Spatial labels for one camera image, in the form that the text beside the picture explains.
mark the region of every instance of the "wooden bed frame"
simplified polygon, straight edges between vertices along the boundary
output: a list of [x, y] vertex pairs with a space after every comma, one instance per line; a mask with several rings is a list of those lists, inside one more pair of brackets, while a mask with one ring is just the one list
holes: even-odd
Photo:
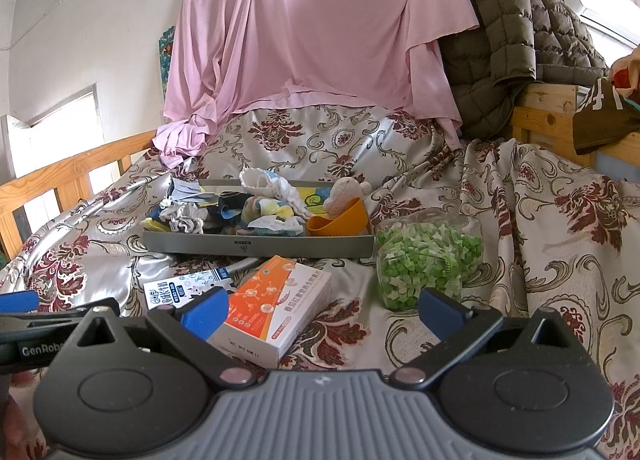
[[118, 163], [120, 175], [131, 166], [131, 155], [151, 148], [155, 131], [128, 136], [93, 150], [70, 156], [50, 166], [37, 169], [0, 186], [0, 241], [5, 255], [12, 260], [22, 248], [14, 211], [29, 200], [53, 189], [60, 212], [76, 205], [79, 199], [94, 193], [89, 172], [112, 162]]
[[[518, 96], [511, 116], [514, 138], [519, 142], [539, 144], [581, 166], [594, 167], [595, 151], [586, 155], [574, 151], [572, 117], [580, 103], [579, 96], [580, 88], [572, 85], [527, 86]], [[599, 151], [640, 166], [640, 133], [630, 133]]]
[[[595, 164], [595, 153], [577, 155], [572, 136], [572, 115], [579, 103], [580, 88], [571, 85], [532, 84], [516, 100], [511, 116], [513, 136], [532, 142], [581, 166]], [[8, 259], [22, 248], [14, 211], [26, 202], [53, 189], [60, 212], [93, 196], [88, 173], [118, 163], [122, 175], [131, 166], [131, 155], [151, 147], [156, 132], [146, 132], [110, 142], [94, 150], [38, 169], [0, 186], [0, 241]], [[600, 151], [640, 166], [640, 133], [631, 133]]]

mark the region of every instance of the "orange object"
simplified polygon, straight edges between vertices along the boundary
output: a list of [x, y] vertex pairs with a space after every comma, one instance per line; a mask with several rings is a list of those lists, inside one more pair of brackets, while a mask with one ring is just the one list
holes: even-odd
[[623, 68], [616, 72], [613, 76], [613, 85], [616, 88], [631, 88], [631, 83], [629, 82], [629, 68]]
[[274, 256], [229, 297], [226, 323], [264, 340], [280, 294], [296, 263]]
[[349, 202], [345, 211], [335, 220], [312, 216], [306, 222], [310, 236], [358, 236], [369, 225], [369, 214], [361, 198]]
[[330, 301], [331, 274], [274, 256], [229, 296], [226, 321], [211, 343], [277, 368], [293, 341]]

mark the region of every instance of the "medicine box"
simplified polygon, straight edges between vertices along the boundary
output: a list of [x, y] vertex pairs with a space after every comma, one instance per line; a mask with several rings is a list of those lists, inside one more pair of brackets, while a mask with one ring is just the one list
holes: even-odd
[[229, 315], [209, 343], [277, 368], [305, 326], [330, 302], [331, 274], [274, 256], [229, 296]]

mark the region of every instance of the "brown cloth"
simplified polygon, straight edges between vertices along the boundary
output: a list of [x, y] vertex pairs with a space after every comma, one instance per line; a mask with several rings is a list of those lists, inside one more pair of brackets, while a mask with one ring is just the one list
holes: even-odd
[[438, 40], [464, 138], [507, 124], [535, 81], [590, 87], [607, 75], [587, 28], [562, 0], [471, 0], [480, 27]]
[[591, 153], [639, 130], [640, 111], [618, 93], [611, 81], [600, 78], [575, 111], [575, 153]]

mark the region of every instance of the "window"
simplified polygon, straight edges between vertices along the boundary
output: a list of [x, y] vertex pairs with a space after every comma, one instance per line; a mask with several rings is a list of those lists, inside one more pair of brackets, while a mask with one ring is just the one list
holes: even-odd
[[[52, 109], [24, 123], [6, 116], [8, 162], [19, 178], [31, 171], [104, 144], [95, 86], [81, 90]], [[119, 177], [117, 164], [89, 173], [94, 193]], [[60, 214], [53, 191], [24, 205], [31, 232]]]

